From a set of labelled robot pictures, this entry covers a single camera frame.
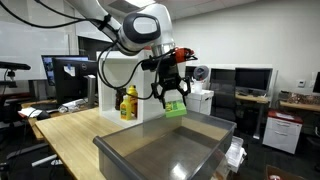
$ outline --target cable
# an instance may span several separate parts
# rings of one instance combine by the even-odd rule
[[[108,86],[109,88],[118,90],[118,89],[120,89],[120,88],[125,87],[126,85],[128,85],[128,84],[130,83],[130,81],[132,80],[133,75],[134,75],[136,69],[138,68],[138,66],[139,66],[141,63],[143,63],[144,61],[148,61],[148,60],[150,60],[150,59],[145,59],[145,60],[142,60],[142,61],[138,62],[138,63],[136,64],[136,66],[134,67],[134,69],[133,69],[133,71],[132,71],[132,73],[131,73],[131,76],[130,76],[129,80],[128,80],[125,84],[123,84],[123,85],[121,85],[121,86],[115,87],[115,86],[111,85],[111,83],[108,81],[108,79],[106,78],[105,73],[104,73],[105,61],[106,61],[106,59],[107,59],[107,57],[108,57],[108,55],[109,55],[109,53],[110,53],[110,51],[111,51],[111,48],[112,48],[115,44],[116,44],[116,41],[115,41],[113,44],[111,44],[110,46],[108,46],[107,48],[105,48],[103,51],[100,52],[100,54],[99,54],[99,56],[98,56],[98,64],[100,64],[100,59],[101,59],[102,54],[103,54],[105,51],[108,51],[107,54],[106,54],[106,57],[104,58],[104,61],[103,61],[102,64],[101,64],[101,66],[102,66],[102,75],[101,75],[101,72],[100,72],[100,68],[98,69],[98,75],[99,75],[101,81],[102,81],[106,86]],[[158,62],[158,64],[157,64],[157,68],[156,68],[156,71],[157,71],[157,72],[156,72],[155,82],[156,82],[156,80],[157,80],[157,73],[159,72],[159,67],[160,67],[160,63],[161,63],[162,59],[163,59],[166,55],[172,53],[173,51],[174,51],[174,49],[168,51],[167,53],[165,53],[165,54],[163,54],[163,55],[160,55],[160,56],[157,56],[157,57],[153,57],[153,58],[152,58],[152,59],[157,59],[157,58],[161,57],[161,59],[159,60],[159,62]],[[126,95],[129,95],[129,96],[131,96],[131,97],[135,97],[135,98],[140,99],[140,100],[148,100],[148,99],[150,99],[150,98],[152,97],[153,92],[151,92],[148,97],[138,97],[138,96],[134,96],[134,95],[128,94],[127,92],[126,92]]]
[[[53,160],[53,165],[52,165],[52,168],[51,168],[51,170],[50,170],[50,173],[49,173],[49,180],[51,180],[51,179],[53,179],[54,178],[54,175],[55,175],[55,173],[56,173],[56,166],[58,165],[57,164],[57,161],[59,160],[59,158],[58,157],[56,157],[56,159],[55,160]]]
[[[67,14],[63,14],[49,6],[47,6],[46,4],[44,4],[43,2],[41,2],[40,0],[34,0],[36,1],[37,3],[39,3],[40,5],[42,5],[43,7],[47,8],[48,10],[56,13],[56,14],[59,14],[61,16],[64,16],[64,17],[67,17],[67,18],[70,18],[70,19],[76,19],[76,20],[84,20],[84,18],[78,18],[78,17],[74,17],[74,16],[69,16]],[[90,18],[87,18],[87,20],[91,21],[91,22],[97,22],[97,23],[102,23],[102,21],[98,20],[98,19],[90,19]]]
[[[29,114],[29,116],[27,117],[27,119],[26,119],[26,121],[28,121],[28,119],[31,117],[31,115],[32,115],[32,113],[34,113],[35,111],[37,111],[38,109],[35,109],[35,110],[33,110],[30,114]],[[21,150],[22,150],[22,147],[23,147],[23,144],[25,144],[25,141],[26,141],[26,134],[27,134],[27,123],[25,122],[25,124],[24,124],[24,131],[23,131],[23,140],[22,140],[22,142],[20,143],[20,145],[19,145],[19,150],[18,151],[16,151],[16,153],[15,153],[15,155],[14,155],[14,162],[12,162],[12,169],[11,169],[11,172],[14,170],[14,167],[16,166],[16,164],[17,164],[17,161],[18,161],[18,158],[20,157],[20,154],[21,154]]]
[[[79,19],[79,20],[76,20],[76,21],[72,21],[72,22],[69,22],[69,23],[64,23],[64,24],[59,24],[59,25],[54,25],[54,26],[42,26],[42,25],[37,25],[37,24],[33,24],[33,23],[30,23],[22,18],[20,18],[19,16],[15,15],[12,11],[10,11],[3,3],[2,1],[0,0],[0,6],[5,10],[7,11],[11,16],[13,16],[14,18],[18,19],[19,21],[25,23],[25,24],[28,24],[32,27],[37,27],[37,28],[42,28],[42,29],[54,29],[54,28],[60,28],[60,27],[64,27],[64,26],[68,26],[68,25],[71,25],[71,24],[75,24],[75,23],[79,23],[79,22],[83,22],[83,21],[91,21],[90,19]]]
[[[5,82],[7,81],[6,75],[7,75],[8,71],[9,71],[9,69],[7,69],[6,72],[5,72],[4,75],[3,75],[3,80],[4,80]],[[6,88],[7,88],[7,85],[5,84],[4,87],[3,87],[3,91],[2,91],[1,98],[3,98],[3,95],[4,95],[4,93],[6,92]]]
[[[103,51],[100,52],[100,54],[99,54],[99,56],[98,56],[98,64],[100,64],[100,59],[101,59],[102,54],[103,54],[105,51],[108,50],[108,52],[107,52],[107,54],[106,54],[106,57],[105,57],[104,61],[103,61],[102,64],[101,64],[101,66],[102,66],[102,72],[100,72],[100,68],[98,68],[98,76],[99,76],[99,78],[101,79],[101,81],[102,81],[107,87],[112,88],[112,89],[115,89],[115,90],[119,90],[119,89],[125,87],[126,85],[128,85],[128,84],[130,83],[130,81],[132,80],[133,75],[134,75],[136,69],[138,68],[138,66],[139,66],[141,63],[143,63],[144,61],[146,61],[146,60],[142,60],[142,61],[140,61],[140,62],[138,62],[138,63],[136,64],[136,66],[134,67],[134,69],[133,69],[133,71],[132,71],[132,73],[131,73],[131,76],[130,76],[129,80],[128,80],[125,84],[123,84],[123,85],[121,85],[121,86],[118,86],[118,87],[115,87],[115,86],[111,85],[111,83],[108,81],[108,79],[107,79],[106,76],[105,76],[105,73],[104,73],[104,65],[105,65],[106,58],[108,57],[108,55],[109,55],[109,53],[110,53],[110,51],[111,51],[111,48],[112,48],[115,44],[116,44],[116,43],[114,42],[113,44],[111,44],[110,46],[108,46],[107,48],[105,48]],[[138,96],[134,96],[134,95],[128,94],[127,92],[126,92],[126,95],[129,95],[129,96],[131,96],[131,97],[135,97],[135,98],[140,99],[140,100],[148,100],[148,99],[150,99],[150,98],[152,97],[153,93],[151,92],[151,94],[150,94],[148,97],[138,97]]]

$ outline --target monitor screen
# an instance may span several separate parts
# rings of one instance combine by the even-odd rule
[[[48,83],[50,86],[54,86],[54,73],[53,73],[53,65],[52,59],[67,59],[67,60],[80,60],[80,61],[88,61],[88,56],[78,56],[78,55],[43,55],[42,62],[44,66],[44,70],[47,75]]]
[[[236,68],[236,87],[267,92],[271,74],[272,69],[267,68]]]
[[[193,82],[192,81],[192,78],[193,78],[193,72],[194,72],[194,69],[195,69],[196,67],[194,67],[194,66],[186,66],[186,74],[185,74],[185,77],[189,77],[190,78],[190,81],[191,82]]]
[[[320,93],[320,72],[318,72],[316,82],[314,83],[313,92]]]
[[[211,69],[210,82],[212,80],[234,80],[236,71],[231,69]]]
[[[96,61],[76,61],[66,59],[53,59],[53,72],[55,73],[56,98],[58,104],[87,97],[88,81],[84,76],[97,75],[98,63]]]

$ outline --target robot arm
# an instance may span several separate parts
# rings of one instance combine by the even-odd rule
[[[92,22],[112,41],[118,40],[120,51],[128,56],[139,53],[151,45],[156,56],[174,48],[172,24],[165,6],[152,4],[125,17],[123,25],[101,7],[98,0],[66,0],[86,18],[103,21]]]
[[[155,98],[158,98],[165,108],[165,93],[169,90],[178,90],[183,96],[191,92],[190,79],[181,78],[177,63],[195,60],[194,52],[187,48],[175,48],[172,38],[172,24],[167,8],[161,4],[152,4],[143,10],[131,13],[124,18],[120,25],[100,5],[98,0],[66,0],[84,17],[103,21],[102,24],[93,22],[112,41],[117,42],[120,52],[127,56],[138,54],[144,47],[151,46],[153,54],[161,59],[150,58],[141,66],[143,70],[157,70],[159,82],[151,84]],[[180,87],[180,82],[185,81],[188,90]]]

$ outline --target black chair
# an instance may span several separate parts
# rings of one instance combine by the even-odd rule
[[[211,80],[210,90],[214,91],[211,116],[236,121],[236,97],[234,80]]]
[[[312,145],[313,150],[320,153],[320,114],[316,114],[318,118],[315,120],[315,135],[317,137],[307,137],[308,142]],[[320,162],[318,162],[314,169],[320,172]]]
[[[0,122],[8,124],[8,127],[0,129],[0,145],[13,132],[14,122],[22,120],[18,111],[21,110],[21,103],[29,101],[30,97],[30,93],[6,94],[0,97]]]

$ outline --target green object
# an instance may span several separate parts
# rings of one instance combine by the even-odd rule
[[[176,117],[187,114],[187,109],[181,100],[166,103],[166,117]]]

